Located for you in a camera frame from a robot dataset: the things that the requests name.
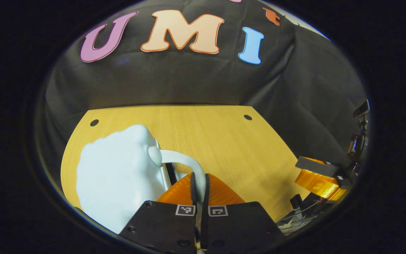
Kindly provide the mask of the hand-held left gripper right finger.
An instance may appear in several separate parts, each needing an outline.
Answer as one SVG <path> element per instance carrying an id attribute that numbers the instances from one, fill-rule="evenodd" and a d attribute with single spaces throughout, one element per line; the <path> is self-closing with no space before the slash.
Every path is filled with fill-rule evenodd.
<path id="1" fill-rule="evenodd" d="M 217 177 L 206 174 L 201 248 L 207 253 L 268 253 L 285 235 L 258 201 L 245 202 Z"/>

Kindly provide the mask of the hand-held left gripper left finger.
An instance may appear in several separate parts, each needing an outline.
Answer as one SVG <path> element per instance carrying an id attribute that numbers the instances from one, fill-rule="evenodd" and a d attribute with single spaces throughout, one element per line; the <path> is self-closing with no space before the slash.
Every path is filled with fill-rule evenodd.
<path id="1" fill-rule="evenodd" d="M 119 236 L 158 254 L 196 254 L 195 174 L 176 182 L 160 201 L 145 201 Z"/>

